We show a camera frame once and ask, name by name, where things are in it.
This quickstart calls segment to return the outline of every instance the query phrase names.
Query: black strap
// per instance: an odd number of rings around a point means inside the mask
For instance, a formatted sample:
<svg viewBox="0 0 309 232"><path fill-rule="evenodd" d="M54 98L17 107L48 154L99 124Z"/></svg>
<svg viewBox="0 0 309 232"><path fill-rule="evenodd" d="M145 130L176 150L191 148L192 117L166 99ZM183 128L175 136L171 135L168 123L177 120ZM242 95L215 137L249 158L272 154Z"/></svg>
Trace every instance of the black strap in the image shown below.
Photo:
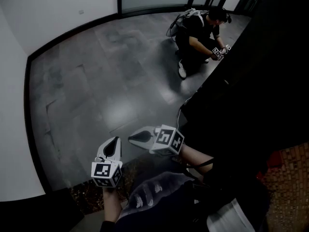
<svg viewBox="0 0 309 232"><path fill-rule="evenodd" d="M200 164L200 165L197 165L197 166L190 166L190 167L187 167L187 168L200 168L200 167L204 167L204 166L207 166L209 164L212 164L214 162L214 158Z"/></svg>

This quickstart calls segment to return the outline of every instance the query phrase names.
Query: black hair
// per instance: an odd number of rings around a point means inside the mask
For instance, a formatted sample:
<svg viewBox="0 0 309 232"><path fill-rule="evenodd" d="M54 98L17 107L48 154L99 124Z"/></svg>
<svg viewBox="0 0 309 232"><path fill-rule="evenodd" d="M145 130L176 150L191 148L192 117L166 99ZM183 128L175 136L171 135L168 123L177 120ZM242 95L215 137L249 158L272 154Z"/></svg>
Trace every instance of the black hair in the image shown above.
<svg viewBox="0 0 309 232"><path fill-rule="evenodd" d="M219 21L227 22L226 12L223 8L214 7L210 9L208 16L211 20L214 20L214 21L219 20Z"/></svg>

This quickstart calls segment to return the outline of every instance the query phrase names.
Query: white sneaker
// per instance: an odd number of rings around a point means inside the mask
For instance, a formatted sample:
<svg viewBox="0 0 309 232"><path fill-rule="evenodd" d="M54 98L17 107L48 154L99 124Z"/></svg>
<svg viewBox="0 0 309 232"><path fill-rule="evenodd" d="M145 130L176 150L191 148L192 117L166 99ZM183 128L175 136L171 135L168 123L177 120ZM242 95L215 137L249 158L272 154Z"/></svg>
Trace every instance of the white sneaker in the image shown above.
<svg viewBox="0 0 309 232"><path fill-rule="evenodd" d="M187 77L187 72L185 71L181 60L178 63L178 74L181 79L185 79Z"/></svg>

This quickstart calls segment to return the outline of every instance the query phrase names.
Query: backpack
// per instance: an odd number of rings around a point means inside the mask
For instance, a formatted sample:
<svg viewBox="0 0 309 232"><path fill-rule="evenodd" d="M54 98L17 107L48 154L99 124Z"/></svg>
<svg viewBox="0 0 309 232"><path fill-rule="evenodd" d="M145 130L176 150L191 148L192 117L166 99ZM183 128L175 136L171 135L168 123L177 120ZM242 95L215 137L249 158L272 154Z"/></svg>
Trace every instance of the backpack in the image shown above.
<svg viewBox="0 0 309 232"><path fill-rule="evenodd" d="M203 24L204 27L204 20L202 18L201 15L206 14L207 11L203 11L203 10L196 10L196 9L189 9L186 10L185 12L181 12L177 18L175 19L175 21L173 21L173 23L170 25L168 31L166 32L166 36L168 37L174 37L177 32L179 31L179 28L185 28L183 26L183 20L186 18L190 18L194 15L198 16Z"/></svg>

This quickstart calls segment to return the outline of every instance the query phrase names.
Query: forearm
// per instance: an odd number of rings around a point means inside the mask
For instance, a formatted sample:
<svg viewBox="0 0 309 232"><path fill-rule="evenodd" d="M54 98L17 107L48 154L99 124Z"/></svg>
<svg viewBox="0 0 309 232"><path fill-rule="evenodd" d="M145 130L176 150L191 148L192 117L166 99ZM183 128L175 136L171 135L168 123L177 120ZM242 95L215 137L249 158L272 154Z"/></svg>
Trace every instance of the forearm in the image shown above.
<svg viewBox="0 0 309 232"><path fill-rule="evenodd" d="M190 44L196 51L204 53L207 56L211 56L212 55L212 51L207 49L201 42L196 41L193 42L192 44Z"/></svg>
<svg viewBox="0 0 309 232"><path fill-rule="evenodd" d="M202 152L199 152L187 145L182 145L182 148L180 150L180 156L182 157L182 159L184 159L188 164L190 164L191 166L197 166L200 165L206 161L209 161L210 159L212 159L213 157L206 155ZM200 173L200 174L205 174L206 172L208 172L210 169L212 169L212 164L207 165L207 166L203 166L200 168L197 168L196 170Z"/></svg>
<svg viewBox="0 0 309 232"><path fill-rule="evenodd" d="M223 40L221 39L221 37L217 37L216 41L218 42L219 46L221 49L223 49L225 47Z"/></svg>
<svg viewBox="0 0 309 232"><path fill-rule="evenodd" d="M105 221L116 222L122 210L116 189L104 188L103 200Z"/></svg>

